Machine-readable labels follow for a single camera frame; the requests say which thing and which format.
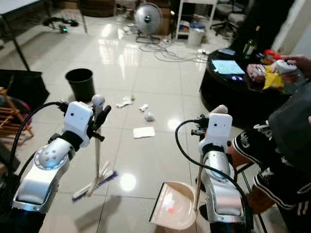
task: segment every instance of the person's hand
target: person's hand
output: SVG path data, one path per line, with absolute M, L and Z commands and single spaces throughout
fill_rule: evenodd
M 281 56 L 282 59 L 288 60 L 296 65 L 306 78 L 311 78 L 311 59 L 305 55 L 287 55 Z
M 276 62 L 274 62 L 271 65 L 271 72 L 272 73 L 276 72 Z M 298 79 L 298 75 L 294 72 L 286 73 L 286 74 L 280 74 L 280 76 L 282 77 L 282 79 L 285 83 L 294 83 Z

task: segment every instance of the electric fan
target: electric fan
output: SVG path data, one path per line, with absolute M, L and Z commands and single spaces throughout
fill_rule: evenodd
M 138 29 L 136 42 L 159 43 L 160 38 L 152 36 L 157 33 L 162 24 L 162 13 L 153 3 L 142 3 L 136 10 L 135 23 Z

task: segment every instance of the yellow bag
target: yellow bag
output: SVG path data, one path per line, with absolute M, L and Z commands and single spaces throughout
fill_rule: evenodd
M 284 81 L 282 77 L 278 73 L 272 73 L 271 67 L 266 67 L 266 80 L 264 82 L 263 90 L 268 88 L 278 89 L 280 91 L 283 90 L 284 87 Z

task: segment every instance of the dustpan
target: dustpan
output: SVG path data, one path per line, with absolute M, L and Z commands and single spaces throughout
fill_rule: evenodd
M 194 199 L 195 189 L 190 185 L 174 181 L 164 182 L 149 221 L 171 230 L 185 230 L 197 218 L 198 212 L 193 210 Z

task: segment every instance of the black round table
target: black round table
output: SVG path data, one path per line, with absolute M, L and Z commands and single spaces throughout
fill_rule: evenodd
M 262 91 L 263 84 L 254 85 L 247 74 L 243 75 L 245 82 L 227 79 L 226 75 L 214 71 L 212 60 L 233 59 L 221 57 L 217 51 L 208 56 L 200 87 L 201 99 L 209 111 L 220 104 L 227 106 L 234 126 L 245 129 L 267 120 L 268 116 L 290 97 L 278 91 Z M 236 62 L 246 71 L 249 61 Z

